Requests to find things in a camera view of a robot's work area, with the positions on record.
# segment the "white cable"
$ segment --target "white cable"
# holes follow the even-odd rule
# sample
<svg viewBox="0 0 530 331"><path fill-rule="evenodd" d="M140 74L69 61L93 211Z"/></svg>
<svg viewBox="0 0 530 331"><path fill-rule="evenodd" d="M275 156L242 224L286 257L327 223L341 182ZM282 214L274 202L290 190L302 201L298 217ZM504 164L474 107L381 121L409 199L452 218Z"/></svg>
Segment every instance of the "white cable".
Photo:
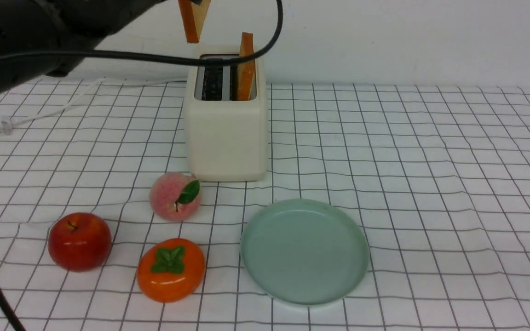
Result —
<svg viewBox="0 0 530 331"><path fill-rule="evenodd" d="M184 82L186 80L187 80L187 78L185 78L185 77L184 78L171 78L171 79L168 79L168 80L161 80L161 81L150 81L150 82L139 81L139 82L135 82L132 85L127 85L126 84L126 82L127 82L126 80L125 81L117 81L117 82L119 82L118 84L122 85L122 88L124 88L124 87L135 87L135 86L136 87L155 86L155 85L158 85L158 84L165 84L165 83L169 83L169 82ZM63 111L73 107L73 105L75 103L77 103L80 99L82 99L84 96L86 96L86 94L91 92L91 90L93 90L97 85L103 84L103 82L109 82L109 81L110 80L107 79L107 78L99 78L99 79L95 80L93 83L89 84L89 86L87 86L87 88L85 88L85 90L83 90L83 92L80 93L76 98L73 98L69 102L65 103L65 105L63 105L62 107L60 107L59 109L57 109L55 111L52 111L51 113L40 114L40 115L36 115L36 116L32 116L32 117L26 117L26 118L21 118L21 119L12 119L9 116L0 116L0 134L11 134L11 131L13 130L13 128L15 126L19 126L19 125L24 124L26 122L31 122L31 121L34 121L34 120L43 119L44 117L49 117L49 116L60 114Z"/></svg>

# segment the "apple stem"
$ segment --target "apple stem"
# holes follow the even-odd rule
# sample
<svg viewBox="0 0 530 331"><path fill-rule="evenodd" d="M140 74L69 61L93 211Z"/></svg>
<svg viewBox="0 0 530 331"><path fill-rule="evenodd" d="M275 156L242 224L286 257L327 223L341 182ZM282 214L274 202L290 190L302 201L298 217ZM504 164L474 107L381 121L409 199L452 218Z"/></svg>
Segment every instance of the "apple stem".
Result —
<svg viewBox="0 0 530 331"><path fill-rule="evenodd" d="M73 232L77 229L77 226L72 224L71 221L67 222L67 224L73 229Z"/></svg>

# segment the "light green plate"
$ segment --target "light green plate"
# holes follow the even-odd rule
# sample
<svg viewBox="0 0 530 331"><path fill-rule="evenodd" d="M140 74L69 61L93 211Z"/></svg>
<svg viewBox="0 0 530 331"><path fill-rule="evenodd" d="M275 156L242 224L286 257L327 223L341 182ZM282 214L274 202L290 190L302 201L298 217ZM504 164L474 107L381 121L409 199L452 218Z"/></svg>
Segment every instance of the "light green plate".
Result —
<svg viewBox="0 0 530 331"><path fill-rule="evenodd" d="M244 267L257 285L298 305L342 299L369 265L361 228L339 209L308 199L263 208L248 221L240 245Z"/></svg>

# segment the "fake fruit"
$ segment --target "fake fruit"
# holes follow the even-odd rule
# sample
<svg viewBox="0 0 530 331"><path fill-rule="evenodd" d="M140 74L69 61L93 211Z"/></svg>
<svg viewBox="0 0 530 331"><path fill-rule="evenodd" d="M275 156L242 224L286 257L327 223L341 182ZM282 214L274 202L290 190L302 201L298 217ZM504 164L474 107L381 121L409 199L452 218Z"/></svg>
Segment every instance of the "fake fruit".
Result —
<svg viewBox="0 0 530 331"><path fill-rule="evenodd" d="M61 268L85 272L100 266L112 247L105 220L88 212L74 212L58 220L48 235L48 253Z"/></svg>
<svg viewBox="0 0 530 331"><path fill-rule="evenodd" d="M181 172L168 172L151 187L149 202L160 218L183 221L192 216L202 203L200 182Z"/></svg>
<svg viewBox="0 0 530 331"><path fill-rule="evenodd" d="M158 243L141 258L136 279L151 300L179 301L195 291L204 279L206 259L202 249L182 238Z"/></svg>

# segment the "artificial peach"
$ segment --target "artificial peach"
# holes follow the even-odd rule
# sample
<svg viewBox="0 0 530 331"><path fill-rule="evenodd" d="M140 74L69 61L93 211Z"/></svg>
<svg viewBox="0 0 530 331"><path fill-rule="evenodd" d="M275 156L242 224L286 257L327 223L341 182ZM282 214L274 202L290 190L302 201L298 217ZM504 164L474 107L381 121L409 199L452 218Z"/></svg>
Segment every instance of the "artificial peach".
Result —
<svg viewBox="0 0 530 331"><path fill-rule="evenodd" d="M181 172L160 176L149 193L151 209L160 218L183 221L191 217L202 203L200 182Z"/></svg>

